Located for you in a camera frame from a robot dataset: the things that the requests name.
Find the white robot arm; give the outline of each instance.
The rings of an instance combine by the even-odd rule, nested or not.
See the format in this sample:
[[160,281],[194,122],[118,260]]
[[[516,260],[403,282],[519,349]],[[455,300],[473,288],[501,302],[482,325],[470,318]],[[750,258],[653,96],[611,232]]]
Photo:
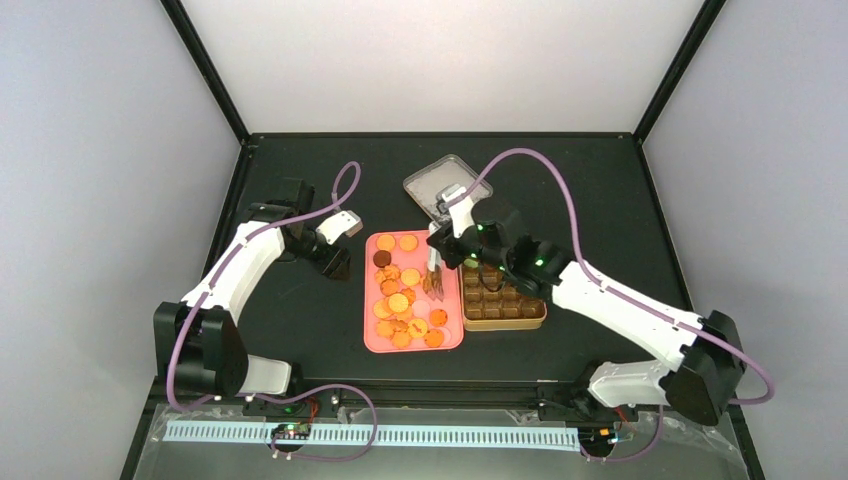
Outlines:
[[[308,195],[302,194],[304,188]],[[203,299],[190,335],[179,346],[177,387],[221,396],[286,392],[292,366],[248,355],[241,342],[237,327],[244,305],[265,271],[284,252],[312,261],[324,276],[346,279],[350,254],[335,243],[341,235],[352,236],[362,228],[359,217],[350,211],[332,215],[314,230],[302,222],[268,228],[308,210],[311,187],[299,183],[295,197],[299,204],[252,205],[250,218],[239,225],[233,241],[200,284],[180,303],[159,306],[154,331],[160,376],[166,375],[182,321]]]
[[[441,200],[450,204],[464,192],[463,187],[448,188]],[[546,298],[560,308],[584,315],[655,358],[598,366],[585,387],[600,405],[671,405],[701,424],[718,422],[744,373],[744,365],[688,330],[708,329],[738,345],[732,319],[719,312],[705,319],[665,305],[588,263],[581,265],[558,246],[533,240],[518,212],[494,198],[474,204],[469,196],[448,211],[451,222],[428,239],[448,268],[456,268],[466,258],[497,267],[519,292]],[[662,321],[653,312],[673,322]],[[681,324],[688,330],[680,328]]]

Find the purple tube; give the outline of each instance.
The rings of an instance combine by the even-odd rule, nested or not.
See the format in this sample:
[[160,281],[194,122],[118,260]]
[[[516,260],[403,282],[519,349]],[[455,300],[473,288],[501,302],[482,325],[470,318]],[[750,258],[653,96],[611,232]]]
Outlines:
[[[557,170],[556,166],[554,166],[553,162],[548,160],[548,158],[542,155],[541,153],[529,148],[512,148],[499,154],[498,156],[493,158],[488,165],[486,165],[486,168],[484,168],[483,171],[480,172],[480,175],[468,187],[465,193],[455,198],[454,200],[448,202],[447,206],[450,207],[452,205],[455,205],[456,203],[462,201],[465,197],[470,195],[471,191],[477,188],[477,186],[480,185],[480,182],[483,181],[486,175],[488,175],[489,172],[491,172],[492,169],[495,168],[495,165],[497,165],[507,157],[511,157],[513,155],[528,155],[530,157],[533,157],[534,159],[538,160],[542,165],[544,165],[548,169],[548,171],[551,172],[551,175],[553,175],[557,185],[559,185],[559,188],[562,191],[562,196],[565,197],[565,205],[568,208],[568,219],[571,225],[571,245],[574,248],[574,256],[576,257],[577,263],[580,265],[580,268],[583,270],[583,273],[586,274],[586,277],[588,277],[589,280],[595,285],[600,286],[601,280],[595,277],[592,272],[589,271],[589,268],[586,266],[586,260],[583,259],[583,252],[580,250],[580,236],[577,229],[577,211],[574,208],[574,200],[571,198],[571,192],[568,190],[568,186],[565,184],[565,180],[562,178],[562,175],[559,173],[559,170]],[[765,403],[771,400],[772,397],[774,397],[775,385],[774,380],[772,380],[771,378],[771,375],[769,375],[769,373],[766,372],[766,370],[762,366],[760,366],[760,364],[755,362],[751,357],[746,355],[738,348],[700,329],[693,328],[683,323],[675,324],[674,319],[672,317],[654,308],[651,308],[648,305],[645,305],[644,303],[636,300],[635,298],[630,297],[629,295],[623,292],[616,290],[614,287],[607,288],[607,291],[612,293],[616,297],[624,300],[625,302],[650,313],[651,315],[659,318],[660,320],[666,321],[678,328],[686,330],[687,332],[694,333],[695,335],[703,338],[704,340],[719,346],[720,348],[729,352],[731,355],[734,355],[740,360],[742,360],[745,364],[751,367],[752,370],[757,372],[757,374],[763,379],[763,382],[766,384],[766,393],[756,398],[734,398],[730,400],[730,403],[734,403],[737,405],[757,405],[760,403]]]
[[[368,437],[368,441],[365,443],[365,445],[362,446],[362,449],[360,449],[358,452],[348,455],[346,457],[325,457],[322,455],[306,455],[303,453],[293,452],[291,454],[292,458],[301,458],[303,460],[315,460],[318,462],[349,462],[365,455],[365,452],[367,452],[368,449],[371,448],[371,445],[374,444],[374,440],[377,439],[377,429],[379,428],[379,424],[377,422],[377,409],[374,407],[374,402],[371,401],[371,399],[368,397],[368,395],[365,394],[365,392],[352,385],[345,385],[343,383],[331,383],[329,385],[322,385],[320,387],[313,388],[308,392],[301,393],[300,395],[292,398],[275,398],[268,395],[264,395],[262,393],[257,393],[256,398],[265,400],[266,402],[276,403],[277,405],[285,405],[288,403],[295,403],[299,400],[303,400],[304,398],[310,397],[318,392],[330,390],[332,388],[350,390],[351,392],[356,393],[357,395],[362,397],[362,399],[365,400],[365,403],[368,404],[368,408],[371,409],[371,415],[374,416],[373,426],[371,428],[371,435]],[[279,450],[277,450],[278,437],[279,435],[275,435],[274,438],[271,439],[271,449],[274,450],[274,452],[279,452]]]
[[[347,199],[350,198],[351,195],[353,195],[354,190],[356,190],[356,186],[359,184],[359,176],[362,173],[362,169],[359,167],[359,164],[356,163],[356,162],[346,163],[345,166],[342,167],[341,170],[339,170],[338,175],[336,175],[336,181],[333,183],[333,189],[334,189],[333,194],[335,195],[336,194],[335,189],[338,188],[338,185],[339,185],[339,182],[341,181],[342,176],[344,176],[345,172],[347,172],[351,168],[354,169],[353,181],[351,182],[350,187],[348,187],[345,194],[342,195],[342,198],[338,199],[337,201],[331,203],[330,205],[328,205],[328,206],[326,206],[326,207],[324,207],[320,210],[316,210],[314,212],[307,213],[307,214],[304,214],[304,215],[300,215],[300,216],[297,216],[297,217],[286,218],[284,220],[280,220],[280,221],[274,222],[274,223],[269,223],[268,225],[257,228],[256,230],[254,230],[253,232],[251,232],[250,234],[247,235],[247,237],[246,237],[247,242],[250,242],[250,240],[252,240],[257,235],[259,235],[260,233],[262,233],[264,231],[270,230],[272,228],[283,227],[285,225],[289,225],[289,224],[296,223],[296,222],[302,222],[302,221],[309,220],[309,219],[312,219],[312,218],[315,218],[315,217],[319,217],[321,215],[324,215],[326,213],[333,211],[334,208],[336,208],[336,207],[340,206],[341,204],[343,204],[344,202],[346,202]],[[209,279],[210,290],[215,286],[216,283],[218,283],[218,279],[221,278],[221,275],[224,273],[224,270],[233,261],[233,259],[236,258],[236,255],[238,255],[238,253],[242,250],[242,248],[243,248],[242,245],[238,244],[235,247],[233,247],[232,250],[230,250],[230,252],[227,254],[226,257],[224,257],[224,260],[221,262],[221,265],[218,267],[217,270],[215,270],[215,272],[212,274],[212,277]],[[196,400],[195,402],[191,403],[190,405],[181,405],[177,401],[176,394],[174,393],[174,375],[176,374],[176,371],[177,371],[177,362],[179,361],[179,358],[180,358],[180,352],[183,349],[183,344],[185,343],[185,339],[188,336],[189,328],[191,328],[191,324],[192,324],[192,322],[194,322],[194,318],[197,316],[197,312],[200,310],[200,307],[203,305],[203,302],[209,296],[210,296],[210,294],[207,293],[207,292],[202,293],[200,295],[200,297],[197,299],[197,303],[195,303],[194,307],[192,307],[191,310],[188,312],[188,316],[186,316],[186,319],[183,322],[183,326],[180,329],[180,333],[177,335],[177,340],[174,343],[174,350],[171,352],[171,361],[168,364],[168,375],[167,375],[167,378],[165,379],[165,394],[168,397],[168,403],[171,404],[171,407],[173,407],[175,410],[180,411],[180,412],[187,412],[187,411],[189,411],[193,408],[196,408],[196,407],[208,402],[212,398],[214,398],[212,395],[206,395],[206,396],[203,396],[200,399]]]
[[662,438],[662,428],[663,428],[663,406],[660,405],[659,411],[657,413],[657,429],[654,431],[654,436],[651,437],[650,443],[645,445],[645,448],[643,448],[642,450],[639,450],[638,452],[636,452],[632,455],[628,455],[626,457],[618,457],[618,458],[605,458],[605,457],[603,457],[602,458],[602,457],[593,457],[593,456],[589,455],[589,452],[587,452],[583,448],[583,446],[581,445],[580,446],[580,453],[582,453],[583,456],[586,457],[586,459],[589,460],[589,461],[596,461],[596,462],[601,462],[601,463],[623,463],[623,462],[630,462],[630,461],[633,461],[633,460],[638,460],[638,459],[644,457],[645,455],[647,455],[648,452],[653,450],[654,447],[656,447],[657,444],[660,443],[660,438]]

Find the light blue strip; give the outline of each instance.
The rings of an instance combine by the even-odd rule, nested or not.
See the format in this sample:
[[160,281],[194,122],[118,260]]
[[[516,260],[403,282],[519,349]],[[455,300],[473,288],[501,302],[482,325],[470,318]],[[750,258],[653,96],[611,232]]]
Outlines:
[[[171,420],[166,442],[255,443],[271,442],[279,423],[205,422]],[[279,439],[280,445],[364,445],[371,425],[321,424],[312,426],[308,440]],[[561,427],[457,427],[449,425],[380,425],[374,446],[523,448],[580,450],[577,429]]]

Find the black tabletop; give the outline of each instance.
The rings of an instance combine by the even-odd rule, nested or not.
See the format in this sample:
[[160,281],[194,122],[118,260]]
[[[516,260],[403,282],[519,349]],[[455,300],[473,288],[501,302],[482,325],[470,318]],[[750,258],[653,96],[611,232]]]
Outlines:
[[[359,214],[364,229],[345,239],[353,255],[347,282],[323,278],[305,261],[269,269],[239,321],[248,351],[297,362],[307,378],[350,381],[571,381],[591,360],[649,359],[623,337],[556,307],[538,330],[466,332],[451,351],[381,355],[365,348],[365,240],[375,232],[426,229],[429,221],[403,190],[403,179],[447,154],[480,171],[498,153],[519,146],[547,155],[562,172],[589,262],[662,302],[685,306],[652,183],[629,134],[254,135],[237,212],[277,198],[285,177],[315,186],[313,208],[327,205],[336,173],[356,160],[362,180],[345,208]],[[521,211],[534,237],[569,244],[565,203],[544,167],[514,157],[487,180],[495,195]]]

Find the pink tray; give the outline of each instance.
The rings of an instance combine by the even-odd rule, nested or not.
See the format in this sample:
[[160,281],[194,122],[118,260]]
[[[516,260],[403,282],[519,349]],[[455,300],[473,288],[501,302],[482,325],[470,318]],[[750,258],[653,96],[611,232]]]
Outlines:
[[[425,302],[429,306],[427,314],[421,316],[427,322],[430,329],[434,329],[430,323],[429,311],[438,308],[443,309],[448,314],[447,323],[438,327],[445,335],[445,341],[437,348],[430,348],[424,343],[423,338],[413,338],[409,347],[399,349],[392,345],[389,338],[384,338],[377,335],[377,322],[380,321],[374,315],[374,304],[385,298],[380,292],[380,285],[374,279],[377,273],[376,265],[374,265],[374,254],[377,253],[377,238],[380,235],[392,235],[395,237],[395,248],[391,250],[392,263],[397,265],[403,271],[407,268],[416,268],[421,272],[421,278],[427,274],[427,230],[415,230],[409,232],[381,232],[375,233],[368,237],[368,242],[365,244],[365,330],[363,339],[368,350],[374,353],[396,353],[396,352],[418,352],[418,351],[433,351],[433,350],[450,350],[455,348],[462,342],[465,336],[465,329],[462,327],[462,304],[459,297],[459,280],[457,270],[448,270],[442,266],[442,285],[445,290],[445,299],[443,301],[431,300],[424,290],[421,288],[421,283],[412,287],[415,291],[415,303]],[[415,235],[418,238],[418,248],[411,252],[405,252],[400,248],[400,237],[403,235]],[[414,305],[413,308],[423,308],[425,305]]]

